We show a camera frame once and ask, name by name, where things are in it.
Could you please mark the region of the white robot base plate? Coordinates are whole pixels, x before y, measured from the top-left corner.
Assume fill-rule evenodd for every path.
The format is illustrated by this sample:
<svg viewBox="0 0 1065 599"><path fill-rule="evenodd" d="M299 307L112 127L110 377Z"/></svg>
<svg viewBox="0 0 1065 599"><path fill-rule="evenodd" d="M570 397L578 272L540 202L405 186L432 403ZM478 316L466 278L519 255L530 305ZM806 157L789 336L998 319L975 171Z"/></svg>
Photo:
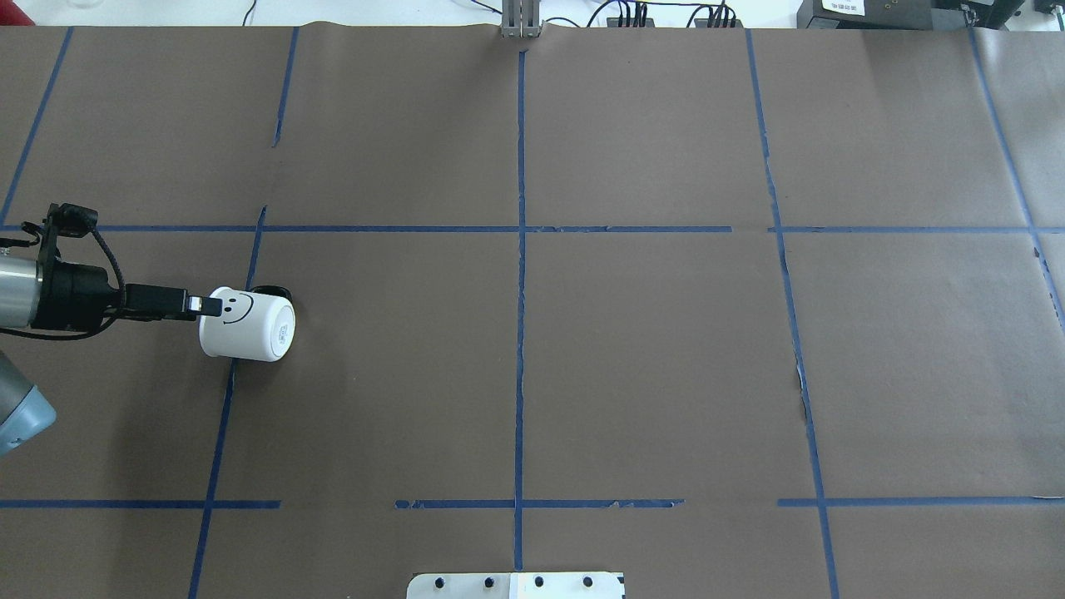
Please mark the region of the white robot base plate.
<svg viewBox="0 0 1065 599"><path fill-rule="evenodd" d="M625 598L619 572L465 572L412 577L407 598Z"/></svg>

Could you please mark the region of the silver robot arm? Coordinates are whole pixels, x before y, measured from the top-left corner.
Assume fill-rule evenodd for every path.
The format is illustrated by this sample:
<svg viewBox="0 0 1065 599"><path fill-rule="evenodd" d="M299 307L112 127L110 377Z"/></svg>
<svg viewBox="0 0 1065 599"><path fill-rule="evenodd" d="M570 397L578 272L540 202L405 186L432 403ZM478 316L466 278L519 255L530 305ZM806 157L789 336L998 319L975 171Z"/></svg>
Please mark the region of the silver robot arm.
<svg viewBox="0 0 1065 599"><path fill-rule="evenodd" d="M29 339L80 340L104 330L110 321L196 321L220 317L223 300L191 295L159 285L111 287L103 268L2 258L2 333ZM23 446L56 421L56 409L7 354L1 358L1 452Z"/></svg>

